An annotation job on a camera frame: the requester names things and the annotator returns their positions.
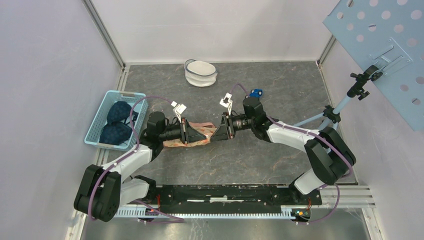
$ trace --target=metal frame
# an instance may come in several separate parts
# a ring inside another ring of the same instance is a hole
[[[385,236],[380,229],[379,219],[375,208],[362,208],[363,217],[365,218],[366,227],[368,228],[371,240],[384,240]]]
[[[119,79],[115,85],[116,90],[123,91],[125,89],[130,67],[131,66],[128,65],[122,68],[121,73],[119,74]],[[109,149],[98,148],[95,153],[93,162],[97,166],[103,165],[108,161],[108,156]],[[87,214],[77,210],[73,210],[71,219],[71,226],[69,226],[67,229],[65,240],[79,240],[81,239],[81,234],[83,233],[84,223],[86,222]]]
[[[373,84],[414,131],[424,130],[419,80],[424,76],[424,33],[419,31],[424,1],[347,2],[341,0],[324,25],[362,70],[371,65],[380,69],[383,76]]]
[[[99,16],[99,13],[97,12],[93,2],[91,0],[82,0],[82,2],[85,5],[85,8],[87,8],[88,13],[90,14],[91,18],[93,19],[93,22],[95,26],[97,27],[98,31],[101,34],[101,37],[104,39],[104,41],[107,44],[107,47],[110,49],[113,57],[115,58],[116,62],[121,68],[125,67],[125,62],[122,59],[117,47],[114,44],[114,41],[112,40],[111,36],[108,33],[108,30],[106,30],[105,24],[103,24],[102,19]]]
[[[291,208],[281,207],[281,213],[215,213],[215,214],[186,214],[177,213],[170,214],[172,216],[184,219],[295,219],[291,216]],[[146,206],[137,204],[126,204],[121,206],[114,216],[115,218],[150,218],[150,219],[166,219],[168,217],[162,215],[146,214]]]
[[[338,185],[340,188],[340,200],[338,209],[349,208],[376,208],[370,187],[362,185]],[[331,209],[336,203],[337,190],[335,186],[327,186],[319,191],[321,194],[322,205],[313,205],[313,209]],[[304,209],[307,206],[287,205],[282,206],[291,209]]]
[[[351,97],[345,96],[338,104],[337,106],[334,108],[334,110],[332,111],[334,114],[339,114],[340,111],[351,101]],[[300,127],[304,124],[310,123],[312,121],[315,121],[317,119],[320,119],[321,117],[323,117],[323,113],[320,113],[318,115],[315,115],[313,117],[310,117],[306,120],[303,120],[301,122],[298,122],[296,124],[294,124],[293,126],[295,127]],[[321,125],[319,125],[318,129],[319,130],[323,130],[325,127],[327,127],[332,121],[327,117],[326,119],[324,119],[324,121],[321,123]],[[339,123],[336,122],[332,125],[332,127],[337,130]]]
[[[322,65],[326,61],[327,57],[330,54],[330,51],[333,49],[336,42],[337,42],[337,39],[334,37],[334,35],[331,35],[330,39],[327,42],[327,45],[325,45],[324,50],[322,51],[321,55],[316,61],[316,64]]]

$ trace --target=black clamp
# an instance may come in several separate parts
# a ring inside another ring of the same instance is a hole
[[[327,106],[325,106],[323,116],[330,119],[333,124],[340,123],[340,121],[342,120],[342,118],[340,117],[340,113],[335,114],[333,111],[334,111],[334,107],[327,105]]]
[[[237,131],[250,129],[255,137],[271,142],[267,130],[273,124],[264,111],[258,97],[247,97],[243,100],[244,114],[222,114],[221,124],[210,137],[211,142],[233,139]]]
[[[349,98],[354,98],[355,96],[359,96],[358,99],[361,101],[370,95],[370,92],[364,90],[364,85],[371,80],[372,82],[379,79],[383,73],[377,72],[379,70],[375,65],[371,65],[367,68],[363,74],[351,73],[350,77],[355,78],[355,84],[347,91],[347,96]]]
[[[206,139],[184,117],[181,118],[181,123],[166,123],[165,114],[161,111],[154,111],[148,116],[146,133],[147,137],[158,142],[180,139],[182,143],[188,144]]]

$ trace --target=white fabric bowl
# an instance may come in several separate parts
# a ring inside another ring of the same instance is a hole
[[[217,69],[214,65],[189,59],[184,64],[185,79],[187,82],[196,87],[208,87],[217,80]]]

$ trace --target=circular hole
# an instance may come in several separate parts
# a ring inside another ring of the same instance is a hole
[[[420,19],[423,16],[423,13],[420,10],[413,10],[411,13],[411,18],[413,20]]]
[[[390,18],[390,15],[391,15],[391,13],[390,13],[390,11],[384,11],[382,14],[381,14],[381,17],[384,19],[384,20],[387,20],[387,19],[389,19]]]
[[[349,23],[346,28],[347,30],[351,31],[352,29],[354,29],[354,25],[352,23]]]
[[[360,20],[364,19],[365,18],[365,12],[363,12],[363,11],[358,12],[357,17]]]
[[[393,28],[396,33],[401,33],[404,31],[404,26],[402,24],[396,24]]]
[[[403,92],[406,92],[406,91],[408,91],[410,88],[407,86],[407,85],[405,85],[405,84],[402,84],[402,85],[400,85],[400,90],[402,90]]]
[[[406,42],[406,44],[408,44],[408,46],[410,47],[415,47],[417,45],[417,40],[415,38],[410,38],[408,39],[408,41]]]
[[[374,32],[376,29],[377,29],[377,26],[374,23],[373,24],[370,24],[368,26],[368,30],[370,30],[371,32]]]
[[[379,0],[369,0],[369,5],[371,7],[375,7],[377,4],[379,4]]]
[[[419,100],[418,98],[412,98],[411,103],[413,103],[415,105],[420,105],[421,104],[421,100]]]
[[[400,6],[407,4],[408,0],[397,0],[397,4]]]
[[[419,77],[415,78],[415,82],[417,84],[424,84],[424,77],[419,76]]]
[[[360,43],[362,43],[364,41],[364,36],[363,35],[358,35],[356,36],[356,40]]]

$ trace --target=patterned fabric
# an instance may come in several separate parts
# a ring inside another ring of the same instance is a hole
[[[117,101],[107,113],[107,124],[103,127],[99,143],[121,145],[131,137],[131,127],[127,118],[130,116],[131,106],[126,101]],[[132,112],[133,123],[137,120],[138,112]]]

